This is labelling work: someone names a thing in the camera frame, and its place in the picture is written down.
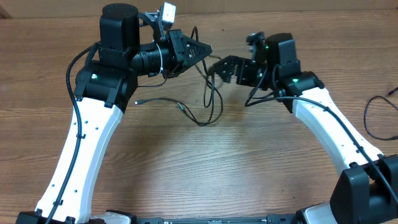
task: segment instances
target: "wood grain surface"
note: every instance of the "wood grain surface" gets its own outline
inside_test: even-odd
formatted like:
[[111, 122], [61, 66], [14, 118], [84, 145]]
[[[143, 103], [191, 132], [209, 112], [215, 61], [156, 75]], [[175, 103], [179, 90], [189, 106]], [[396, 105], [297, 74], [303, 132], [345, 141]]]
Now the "wood grain surface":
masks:
[[[397, 10], [181, 15], [174, 28], [190, 34], [193, 26], [221, 57], [249, 57], [244, 40], [253, 32], [293, 33], [302, 69], [320, 77], [367, 138], [366, 102], [398, 85]], [[15, 223], [20, 211], [33, 210], [49, 184], [72, 115], [65, 70], [99, 34], [99, 17], [0, 20], [0, 223]], [[149, 41], [150, 30], [141, 34]], [[161, 81], [139, 79], [141, 85]], [[245, 108], [249, 87], [219, 79], [217, 85], [224, 114], [209, 127], [199, 128], [173, 103], [130, 103], [106, 151], [93, 213], [252, 217], [293, 213], [330, 198], [338, 175], [309, 129], [280, 103]], [[190, 69], [162, 87], [138, 89], [131, 102], [171, 97], [204, 120], [203, 87]], [[398, 96], [391, 100], [398, 103]], [[371, 130], [396, 135], [397, 115], [375, 101]], [[368, 139], [386, 155], [398, 152], [397, 141]]]
[[[118, 0], [153, 12], [164, 0]], [[395, 9], [398, 0], [169, 0], [178, 14], [264, 11], [321, 11]], [[100, 16], [102, 8], [115, 0], [0, 0], [6, 18]]]

